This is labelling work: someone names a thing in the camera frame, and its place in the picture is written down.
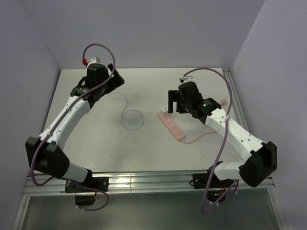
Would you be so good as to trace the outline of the pink power strip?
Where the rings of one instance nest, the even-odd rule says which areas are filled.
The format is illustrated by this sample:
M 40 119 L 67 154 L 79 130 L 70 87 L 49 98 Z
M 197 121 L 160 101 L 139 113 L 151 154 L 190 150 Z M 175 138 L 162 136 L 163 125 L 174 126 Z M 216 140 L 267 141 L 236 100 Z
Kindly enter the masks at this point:
M 164 115 L 162 112 L 158 112 L 157 116 L 177 141 L 182 141 L 185 138 L 183 131 L 170 116 Z

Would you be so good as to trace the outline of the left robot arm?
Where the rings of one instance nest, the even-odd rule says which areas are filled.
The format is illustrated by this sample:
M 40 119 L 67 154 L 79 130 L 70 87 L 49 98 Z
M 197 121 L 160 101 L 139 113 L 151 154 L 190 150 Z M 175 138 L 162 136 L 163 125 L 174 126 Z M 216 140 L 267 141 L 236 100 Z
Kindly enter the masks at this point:
M 56 119 L 38 137 L 25 143 L 30 175 L 35 185 L 35 171 L 52 178 L 76 182 L 82 191 L 94 185 L 93 172 L 72 163 L 63 152 L 66 141 L 79 121 L 104 95 L 124 84 L 113 64 L 88 64 L 86 76 L 70 92 L 68 101 Z

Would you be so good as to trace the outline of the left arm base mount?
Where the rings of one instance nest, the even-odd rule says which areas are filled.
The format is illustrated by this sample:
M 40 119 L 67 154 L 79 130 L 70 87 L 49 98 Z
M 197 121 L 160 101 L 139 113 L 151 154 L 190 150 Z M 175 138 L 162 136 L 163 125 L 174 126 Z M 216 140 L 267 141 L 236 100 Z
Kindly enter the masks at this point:
M 97 211 L 106 207 L 109 203 L 108 191 L 109 178 L 108 177 L 93 177 L 88 182 L 78 183 L 74 181 L 67 181 L 64 193 L 75 194 L 75 205 L 78 209 L 84 211 Z M 106 197 L 105 203 L 96 208 L 89 208 L 95 201 L 97 194 L 101 193 Z

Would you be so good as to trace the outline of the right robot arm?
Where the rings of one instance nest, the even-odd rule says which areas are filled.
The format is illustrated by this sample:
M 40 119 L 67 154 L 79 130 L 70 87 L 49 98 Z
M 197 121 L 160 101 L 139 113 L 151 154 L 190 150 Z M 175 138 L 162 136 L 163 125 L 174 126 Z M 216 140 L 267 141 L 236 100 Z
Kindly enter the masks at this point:
M 224 108 L 212 98 L 204 99 L 196 83 L 186 82 L 178 90 L 168 92 L 168 111 L 191 114 L 195 119 L 211 127 L 225 138 L 240 154 L 237 162 L 217 161 L 208 171 L 208 184 L 211 188 L 225 181 L 243 180 L 251 187 L 257 187 L 277 168 L 277 147 L 246 131 L 231 119 Z

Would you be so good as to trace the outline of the white charger plug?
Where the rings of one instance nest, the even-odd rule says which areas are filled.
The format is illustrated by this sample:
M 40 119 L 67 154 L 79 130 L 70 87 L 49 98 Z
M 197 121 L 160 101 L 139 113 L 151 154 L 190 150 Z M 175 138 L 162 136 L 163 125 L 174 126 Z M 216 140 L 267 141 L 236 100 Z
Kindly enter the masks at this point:
M 168 107 L 167 106 L 161 107 L 160 113 L 163 114 L 163 115 L 167 115 L 168 114 Z

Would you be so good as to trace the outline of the aluminium frame rail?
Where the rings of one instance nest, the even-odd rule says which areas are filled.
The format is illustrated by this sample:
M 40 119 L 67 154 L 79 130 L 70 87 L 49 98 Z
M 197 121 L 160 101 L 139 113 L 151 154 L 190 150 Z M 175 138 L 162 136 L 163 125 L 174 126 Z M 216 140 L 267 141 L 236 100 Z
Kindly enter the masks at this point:
M 222 137 L 190 115 L 173 114 L 187 144 L 171 135 L 157 113 L 186 68 L 120 69 L 125 79 L 77 125 L 65 153 L 70 160 L 108 177 L 108 206 L 79 210 L 75 194 L 54 179 L 26 180 L 16 230 L 286 230 L 272 178 L 257 188 L 240 182 L 237 194 L 201 213 L 203 190 L 189 185 L 218 153 Z

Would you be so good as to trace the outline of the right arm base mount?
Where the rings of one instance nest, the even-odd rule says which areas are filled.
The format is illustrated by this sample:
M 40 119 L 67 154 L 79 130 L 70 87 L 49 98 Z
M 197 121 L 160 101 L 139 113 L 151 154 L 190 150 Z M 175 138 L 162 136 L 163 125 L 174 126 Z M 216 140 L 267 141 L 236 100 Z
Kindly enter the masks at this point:
M 205 189 L 209 179 L 209 173 L 195 173 L 192 175 L 192 180 L 189 185 L 194 189 Z M 207 199 L 211 202 L 215 202 L 228 187 L 234 183 L 234 180 L 223 180 L 220 181 L 215 175 L 213 175 L 209 188 L 215 189 L 208 191 Z

